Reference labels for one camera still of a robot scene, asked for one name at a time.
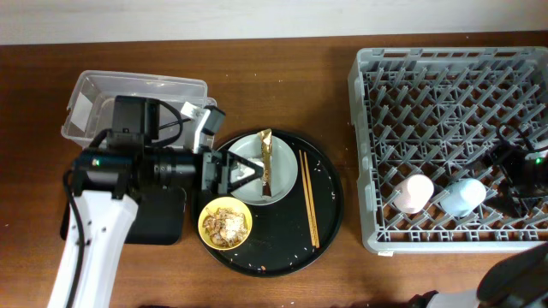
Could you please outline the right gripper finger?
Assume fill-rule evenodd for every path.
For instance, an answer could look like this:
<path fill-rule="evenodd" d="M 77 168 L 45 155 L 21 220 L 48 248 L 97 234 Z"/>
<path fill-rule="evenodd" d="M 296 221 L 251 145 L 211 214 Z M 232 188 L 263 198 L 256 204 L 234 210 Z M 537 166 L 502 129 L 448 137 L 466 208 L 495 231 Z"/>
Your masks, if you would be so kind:
<path fill-rule="evenodd" d="M 488 199 L 487 205 L 513 218 L 523 218 L 530 212 L 530 209 L 520 199 L 505 195 L 497 195 Z"/>
<path fill-rule="evenodd" d="M 466 165 L 466 169 L 473 171 L 482 171 L 491 168 L 496 164 L 496 161 L 490 157 L 481 157 Z"/>

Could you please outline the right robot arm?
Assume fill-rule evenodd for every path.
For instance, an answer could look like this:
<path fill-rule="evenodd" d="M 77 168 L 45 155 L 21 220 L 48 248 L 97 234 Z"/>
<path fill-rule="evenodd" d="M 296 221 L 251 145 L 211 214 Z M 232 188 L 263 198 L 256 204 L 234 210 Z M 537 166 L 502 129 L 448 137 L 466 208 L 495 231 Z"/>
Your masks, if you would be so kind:
<path fill-rule="evenodd" d="M 547 146 L 531 133 L 503 122 L 497 143 L 469 166 L 496 169 L 502 176 L 487 205 L 503 218 L 488 252 L 510 256 L 493 265 L 479 285 L 461 293 L 415 295 L 407 307 L 547 307 Z"/>

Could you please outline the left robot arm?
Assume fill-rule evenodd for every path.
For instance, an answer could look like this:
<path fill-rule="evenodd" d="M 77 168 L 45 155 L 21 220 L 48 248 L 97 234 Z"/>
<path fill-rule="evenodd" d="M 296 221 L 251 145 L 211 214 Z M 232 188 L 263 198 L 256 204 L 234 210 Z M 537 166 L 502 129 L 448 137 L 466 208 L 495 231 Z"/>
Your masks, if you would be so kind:
<path fill-rule="evenodd" d="M 159 138 L 162 108 L 178 127 L 197 120 L 197 135 L 215 134 L 225 117 L 214 106 L 190 116 L 156 98 L 115 98 L 112 126 L 63 174 L 68 229 L 50 307 L 110 303 L 122 247 L 147 193 L 157 190 L 163 201 L 180 207 L 190 195 L 231 193 L 265 174 L 263 167 L 229 151 L 201 144 L 172 148 L 177 135 Z"/>

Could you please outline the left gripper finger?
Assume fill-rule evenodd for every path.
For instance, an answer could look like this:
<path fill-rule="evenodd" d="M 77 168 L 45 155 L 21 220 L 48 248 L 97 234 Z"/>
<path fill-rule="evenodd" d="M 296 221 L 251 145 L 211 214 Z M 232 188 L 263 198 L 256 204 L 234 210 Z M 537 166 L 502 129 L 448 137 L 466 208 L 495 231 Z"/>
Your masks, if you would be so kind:
<path fill-rule="evenodd" d="M 235 170 L 235 166 L 237 163 L 241 163 L 241 164 L 245 164 L 247 165 L 248 167 L 251 167 L 253 168 L 254 172 L 260 172 L 262 171 L 264 173 L 264 167 L 261 168 L 260 166 L 254 164 L 254 163 L 251 163 L 248 161 L 248 159 L 250 157 L 242 157 L 234 152 L 231 152 L 231 156 L 233 158 L 233 163 L 231 164 L 231 167 L 230 167 L 230 170 L 231 171 L 234 171 Z"/>
<path fill-rule="evenodd" d="M 235 173 L 231 173 L 229 176 L 229 182 L 227 185 L 227 192 L 232 193 L 233 191 L 239 189 L 240 187 L 245 186 L 249 182 L 261 178 L 262 174 L 263 174 L 262 171 L 254 172 L 252 175 L 246 175 L 245 177 L 237 179 Z"/>

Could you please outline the pink cup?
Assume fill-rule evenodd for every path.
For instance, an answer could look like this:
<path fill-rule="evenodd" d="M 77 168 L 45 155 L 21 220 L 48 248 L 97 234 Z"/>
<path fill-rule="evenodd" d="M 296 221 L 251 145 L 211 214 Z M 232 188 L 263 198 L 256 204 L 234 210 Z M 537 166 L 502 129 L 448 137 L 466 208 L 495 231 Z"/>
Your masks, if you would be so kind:
<path fill-rule="evenodd" d="M 425 175 L 411 175 L 394 188 L 399 194 L 393 201 L 396 208 L 407 214 L 420 212 L 434 192 L 432 181 Z"/>

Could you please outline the yellow bowl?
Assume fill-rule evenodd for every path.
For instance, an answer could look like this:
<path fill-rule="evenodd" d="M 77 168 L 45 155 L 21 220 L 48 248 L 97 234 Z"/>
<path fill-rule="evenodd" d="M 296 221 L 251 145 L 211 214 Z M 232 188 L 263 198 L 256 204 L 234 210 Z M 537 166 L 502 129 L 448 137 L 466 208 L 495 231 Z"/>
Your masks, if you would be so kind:
<path fill-rule="evenodd" d="M 204 209 L 200 212 L 200 216 L 199 216 L 199 219 L 198 219 L 198 230 L 199 230 L 199 234 L 200 234 L 200 238 L 210 247 L 210 248 L 213 248 L 213 249 L 217 249 L 217 250 L 221 250 L 221 251 L 226 251 L 226 250 L 231 250 L 231 249 L 235 249 L 236 247 L 240 246 L 241 244 L 243 244 L 246 240 L 244 240 L 241 244 L 239 244 L 238 246 L 235 246 L 235 247 L 232 247 L 232 248 L 220 248 L 220 247 L 217 247 L 217 246 L 214 246 L 211 241 L 209 240 L 209 238 L 207 237 L 206 235 L 206 232 L 205 232 L 205 229 L 202 227 L 202 222 L 204 221 L 205 217 L 206 217 L 206 209 L 210 209 L 212 211 L 215 211 L 216 209 L 218 208 L 230 208 L 230 209 L 233 209 L 235 211 L 238 211 L 240 213 L 243 213 L 246 217 L 246 220 L 247 220 L 247 223 L 249 224 L 249 227 L 250 227 L 250 231 L 249 231 L 249 234 L 248 236 L 251 234 L 251 231 L 252 231 L 252 227 L 253 227 L 253 218 L 252 218 L 252 214 L 251 214 L 251 211 L 249 210 L 249 208 L 243 203 L 241 202 L 240 200 L 236 199 L 236 198 L 232 198 L 232 197 L 221 197 L 221 198 L 215 198 L 213 199 L 209 204 L 207 204 Z"/>

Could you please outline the light blue cup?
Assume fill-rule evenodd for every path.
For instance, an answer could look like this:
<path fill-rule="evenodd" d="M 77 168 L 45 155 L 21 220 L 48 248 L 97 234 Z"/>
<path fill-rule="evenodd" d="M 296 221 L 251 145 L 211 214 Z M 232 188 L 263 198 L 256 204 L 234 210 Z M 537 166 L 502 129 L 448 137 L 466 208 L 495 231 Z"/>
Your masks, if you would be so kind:
<path fill-rule="evenodd" d="M 485 186 L 476 179 L 462 179 L 445 188 L 447 196 L 440 201 L 442 209 L 455 217 L 467 216 L 486 197 Z"/>

